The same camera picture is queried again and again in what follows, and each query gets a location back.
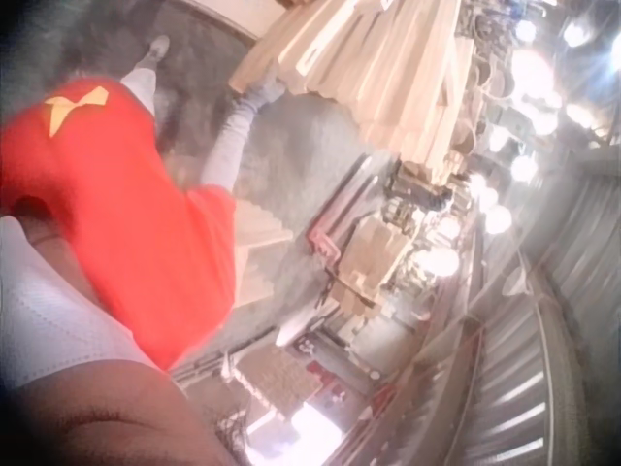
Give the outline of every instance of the bright light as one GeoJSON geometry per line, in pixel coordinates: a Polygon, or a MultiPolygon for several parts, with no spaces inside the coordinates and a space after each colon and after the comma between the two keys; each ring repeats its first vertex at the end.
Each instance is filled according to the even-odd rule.
{"type": "Polygon", "coordinates": [[[459,269],[459,255],[449,248],[422,250],[416,259],[425,271],[437,277],[450,277],[459,269]]]}
{"type": "Polygon", "coordinates": [[[621,33],[612,43],[612,66],[615,70],[621,69],[621,33]]]}
{"type": "Polygon", "coordinates": [[[498,191],[492,187],[486,187],[478,198],[478,207],[483,213],[498,204],[498,191]]]}
{"type": "Polygon", "coordinates": [[[498,152],[508,141],[509,132],[503,126],[494,126],[492,134],[489,137],[489,149],[492,152],[498,152]]]}
{"type": "Polygon", "coordinates": [[[563,39],[570,47],[580,47],[589,38],[589,33],[586,29],[578,26],[575,23],[570,23],[563,33],[563,39]]]}
{"type": "Polygon", "coordinates": [[[517,94],[542,98],[554,90],[554,73],[547,62],[533,50],[518,49],[511,59],[511,73],[517,94]]]}
{"type": "Polygon", "coordinates": [[[545,96],[545,103],[553,109],[560,109],[563,107],[563,97],[556,90],[553,90],[545,96]]]}
{"type": "Polygon", "coordinates": [[[494,206],[485,218],[485,231],[490,235],[504,233],[513,224],[511,212],[506,207],[494,206]]]}
{"type": "Polygon", "coordinates": [[[566,107],[565,112],[567,113],[567,116],[569,118],[578,123],[584,129],[589,129],[593,126],[593,123],[595,122],[593,114],[591,114],[591,112],[589,112],[584,107],[580,107],[579,105],[569,104],[566,107]]]}
{"type": "Polygon", "coordinates": [[[520,41],[530,44],[537,37],[537,28],[530,21],[521,20],[515,26],[515,35],[520,41]]]}
{"type": "Polygon", "coordinates": [[[537,162],[532,157],[520,155],[511,164],[511,175],[517,182],[530,183],[537,169],[537,162]]]}
{"type": "Polygon", "coordinates": [[[547,136],[556,131],[559,127],[559,118],[556,114],[537,112],[532,118],[535,133],[540,136],[547,136]]]}
{"type": "Polygon", "coordinates": [[[459,236],[462,227],[459,222],[452,216],[447,216],[440,220],[438,225],[438,231],[442,233],[449,240],[454,240],[459,236]]]}
{"type": "Polygon", "coordinates": [[[469,190],[473,197],[478,197],[487,187],[487,181],[479,173],[470,176],[469,190]]]}

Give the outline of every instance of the white sleeve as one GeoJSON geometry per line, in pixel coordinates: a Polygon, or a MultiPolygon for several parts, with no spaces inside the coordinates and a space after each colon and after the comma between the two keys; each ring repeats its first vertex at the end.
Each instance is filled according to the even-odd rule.
{"type": "Polygon", "coordinates": [[[0,367],[9,390],[93,361],[155,367],[126,327],[49,266],[11,216],[0,218],[0,305],[0,367]]]}
{"type": "Polygon", "coordinates": [[[242,97],[233,108],[215,140],[201,172],[201,184],[216,184],[229,192],[240,172],[245,142],[258,108],[242,97]]]}

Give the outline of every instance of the foot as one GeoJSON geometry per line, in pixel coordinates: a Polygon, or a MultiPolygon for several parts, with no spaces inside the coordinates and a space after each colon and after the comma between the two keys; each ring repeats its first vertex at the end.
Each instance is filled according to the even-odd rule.
{"type": "Polygon", "coordinates": [[[171,40],[168,36],[158,36],[153,42],[151,42],[145,58],[140,60],[136,65],[136,68],[149,68],[155,69],[157,63],[159,63],[171,46],[171,40]]]}

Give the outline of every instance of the leg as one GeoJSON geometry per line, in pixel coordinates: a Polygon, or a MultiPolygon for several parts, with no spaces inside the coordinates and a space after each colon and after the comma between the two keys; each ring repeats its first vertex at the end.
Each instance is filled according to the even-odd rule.
{"type": "Polygon", "coordinates": [[[151,42],[145,58],[140,60],[134,69],[120,80],[152,115],[155,115],[154,97],[157,81],[155,69],[157,63],[166,55],[169,46],[170,39],[167,36],[159,36],[151,42]]]}

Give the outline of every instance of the gray floor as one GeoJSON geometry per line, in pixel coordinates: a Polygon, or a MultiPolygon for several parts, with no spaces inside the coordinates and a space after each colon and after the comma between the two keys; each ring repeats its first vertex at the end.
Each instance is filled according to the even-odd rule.
{"type": "MultiPolygon", "coordinates": [[[[172,39],[158,73],[162,156],[205,157],[232,98],[226,81],[250,42],[175,1],[48,1],[31,12],[2,66],[2,119],[77,72],[120,78],[157,34],[172,39]]],[[[203,352],[222,350],[312,305],[327,278],[304,234],[354,160],[371,148],[346,109],[312,95],[285,96],[256,120],[236,193],[278,216],[296,241],[264,257],[276,296],[236,310],[203,352]]],[[[388,154],[376,153],[382,167],[388,154]]]]}

